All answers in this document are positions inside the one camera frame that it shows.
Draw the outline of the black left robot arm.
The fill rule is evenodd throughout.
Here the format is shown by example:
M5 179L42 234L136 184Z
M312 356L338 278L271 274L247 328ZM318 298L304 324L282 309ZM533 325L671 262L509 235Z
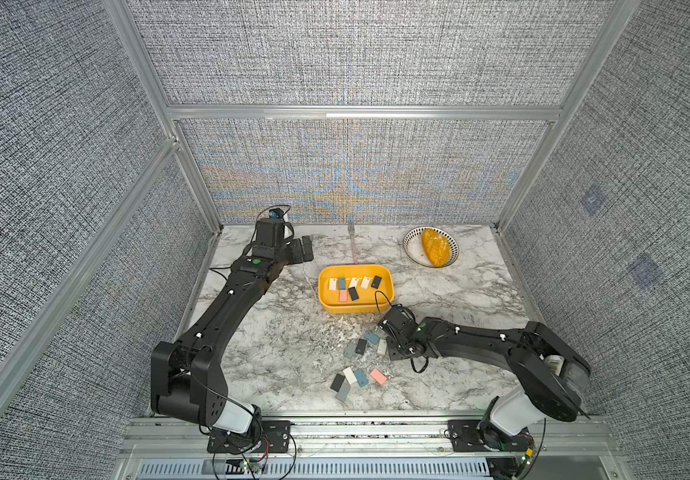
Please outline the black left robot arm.
M153 412L233 435L257 435L260 409L229 397L222 359L245 316L283 269L313 259L308 236L278 247L254 247L236 259L222 290L196 323L176 341L162 341L154 348Z

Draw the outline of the yellow plastic storage box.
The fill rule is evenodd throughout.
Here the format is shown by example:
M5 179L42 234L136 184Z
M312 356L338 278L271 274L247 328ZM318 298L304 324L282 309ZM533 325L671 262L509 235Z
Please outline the yellow plastic storage box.
M381 286L378 290L372 289L371 285L367 289L361 287L364 277L375 276L382 278ZM358 301L352 301L348 292L348 301L343 303L339 300L339 289L332 291L329 289L329 279L345 278L348 291L350 280L358 277L360 282L357 290L360 295ZM357 314L373 313L387 310L395 298L395 287L392 273L382 265L378 264L352 264L335 265L324 268L318 277L319 301L324 309L331 314Z

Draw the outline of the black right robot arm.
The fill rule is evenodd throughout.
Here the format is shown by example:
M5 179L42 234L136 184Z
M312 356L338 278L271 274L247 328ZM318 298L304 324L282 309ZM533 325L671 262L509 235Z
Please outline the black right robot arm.
M547 418L573 422L591 376L590 364L549 327L530 321L518 329L485 329L436 317L418 322L402 308L379 322L392 360L462 358L513 373L519 386L495 398L479 425L499 441Z

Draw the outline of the white patterned plate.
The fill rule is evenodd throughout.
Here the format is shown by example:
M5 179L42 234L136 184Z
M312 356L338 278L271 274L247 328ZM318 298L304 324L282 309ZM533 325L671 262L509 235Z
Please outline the white patterned plate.
M446 231L439 229L439 228L435 228L435 227L417 227L417 228L410 230L405 235L405 237L403 239L403 247L404 247L404 250L407 253L407 255L414 262L416 262L420 265L435 268L430 263L428 258L426 257L424 250L423 250L422 242L421 242L421 234L422 234L423 230L426 228L432 228L434 230L439 231L440 233L442 233L444 236L447 237L447 239L449 240L449 242L451 244L451 257L450 257L449 261L441 268L450 266L453 263L455 263L459 258L459 251L460 251L457 241L453 238L452 235L450 235Z

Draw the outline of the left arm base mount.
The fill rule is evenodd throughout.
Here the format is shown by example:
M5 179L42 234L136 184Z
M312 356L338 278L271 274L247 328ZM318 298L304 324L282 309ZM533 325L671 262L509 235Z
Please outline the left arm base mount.
M253 423L247 433L236 433L212 428L207 452L232 455L287 453L291 441L290 421L262 420L260 426Z

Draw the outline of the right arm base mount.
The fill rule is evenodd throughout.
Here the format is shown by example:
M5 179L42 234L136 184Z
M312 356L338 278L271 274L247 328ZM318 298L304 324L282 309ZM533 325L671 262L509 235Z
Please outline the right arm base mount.
M450 420L446 432L455 452L527 453L535 448L527 428L509 435L486 419Z

